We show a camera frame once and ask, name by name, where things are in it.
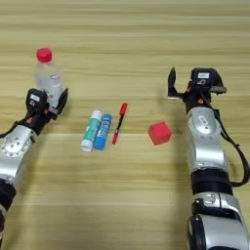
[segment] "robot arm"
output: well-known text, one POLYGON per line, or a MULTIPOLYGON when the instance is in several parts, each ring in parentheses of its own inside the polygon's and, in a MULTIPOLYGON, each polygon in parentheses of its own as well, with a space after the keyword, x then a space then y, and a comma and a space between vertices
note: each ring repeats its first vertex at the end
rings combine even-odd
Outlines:
POLYGON ((213 68, 195 68, 185 93, 175 89, 175 69, 169 76, 169 97, 183 99, 187 110, 188 167, 192 216, 187 224, 191 250, 250 250, 250 238, 232 193, 226 155, 220 143, 224 130, 210 106, 211 93, 226 92, 213 68))
POLYGON ((51 119, 56 120, 61 114, 66 101, 67 89, 59 99, 56 113, 52 113, 49 111, 47 94, 30 89, 26 97, 25 118, 16 122, 7 133, 0 136, 3 138, 0 148, 0 245, 7 211, 19 188, 30 149, 36 144, 44 126, 51 119))

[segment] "glue stick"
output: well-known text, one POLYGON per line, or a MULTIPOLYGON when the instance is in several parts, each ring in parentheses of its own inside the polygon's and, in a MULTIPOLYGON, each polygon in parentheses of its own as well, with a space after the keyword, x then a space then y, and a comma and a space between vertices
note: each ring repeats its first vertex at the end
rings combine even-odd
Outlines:
POLYGON ((87 152, 92 151, 93 143, 97 136, 101 119, 102 119, 102 113, 99 110, 94 110, 90 117, 86 132, 83 136, 83 140, 81 143, 81 147, 84 151, 87 152))
POLYGON ((95 149, 104 150, 105 141, 111 124, 111 120, 112 120, 112 115, 110 115, 109 113, 104 114, 101 121, 100 129, 98 131, 98 135, 94 142, 95 149))

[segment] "water bottle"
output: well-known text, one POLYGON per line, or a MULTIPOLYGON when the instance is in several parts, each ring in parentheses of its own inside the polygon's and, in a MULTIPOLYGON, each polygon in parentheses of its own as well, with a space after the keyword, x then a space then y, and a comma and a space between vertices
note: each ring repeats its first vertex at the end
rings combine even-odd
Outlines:
POLYGON ((59 98, 63 92, 62 72, 52 61, 52 51, 48 48, 36 52, 38 63, 35 68, 37 87, 44 90, 48 96, 49 110, 56 112, 59 98))

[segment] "blue glue stick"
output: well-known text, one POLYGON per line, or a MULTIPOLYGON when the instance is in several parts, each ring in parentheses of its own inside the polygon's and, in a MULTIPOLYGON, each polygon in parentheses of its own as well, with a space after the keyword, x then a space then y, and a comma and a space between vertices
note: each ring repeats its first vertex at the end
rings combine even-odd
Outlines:
POLYGON ((108 113, 104 114, 104 116, 102 117, 100 129, 98 131, 98 135, 94 142, 95 149, 104 150, 105 141, 111 124, 111 120, 112 120, 112 115, 108 113))

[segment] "red bottle cap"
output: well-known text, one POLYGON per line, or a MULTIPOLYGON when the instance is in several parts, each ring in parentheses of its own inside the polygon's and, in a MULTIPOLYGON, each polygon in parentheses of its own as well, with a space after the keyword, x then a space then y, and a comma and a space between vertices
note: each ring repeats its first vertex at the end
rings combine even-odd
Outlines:
POLYGON ((52 51, 48 48, 41 48, 37 50, 36 57, 41 63, 48 63, 52 60, 52 51))

